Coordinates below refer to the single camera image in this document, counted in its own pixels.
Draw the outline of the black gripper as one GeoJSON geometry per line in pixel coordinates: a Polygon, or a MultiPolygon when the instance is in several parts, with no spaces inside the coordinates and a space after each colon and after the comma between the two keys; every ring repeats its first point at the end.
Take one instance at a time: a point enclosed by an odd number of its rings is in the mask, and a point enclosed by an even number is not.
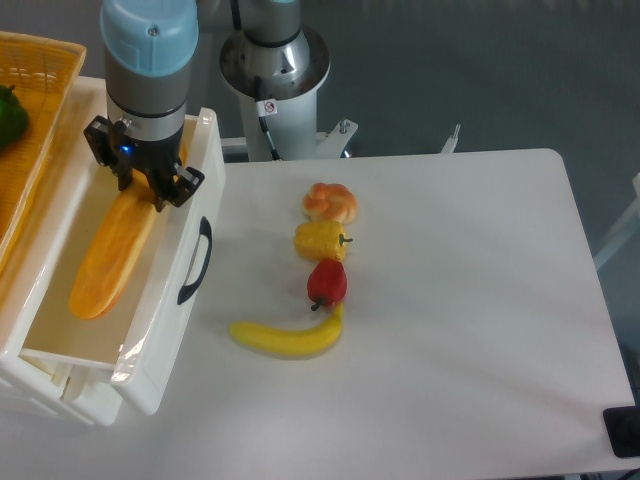
{"type": "Polygon", "coordinates": [[[139,140],[127,135],[127,125],[97,116],[83,134],[97,161],[117,177],[118,190],[126,190],[139,172],[153,192],[155,210],[165,204],[181,206],[199,189],[205,175],[183,164],[180,157],[183,128],[161,140],[139,140]]]}

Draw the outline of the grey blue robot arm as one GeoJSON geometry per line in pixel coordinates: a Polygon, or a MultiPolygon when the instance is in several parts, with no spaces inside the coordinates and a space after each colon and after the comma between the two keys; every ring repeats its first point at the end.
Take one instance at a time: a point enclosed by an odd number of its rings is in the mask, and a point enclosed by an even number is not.
{"type": "MultiPolygon", "coordinates": [[[[106,1],[100,12],[107,114],[84,136],[118,188],[140,173],[157,210],[179,207],[204,180],[180,158],[190,79],[201,31],[216,24],[217,1],[106,1]]],[[[298,1],[232,1],[234,32],[220,66],[241,97],[249,158],[309,159],[315,153],[311,37],[298,1]]]]}

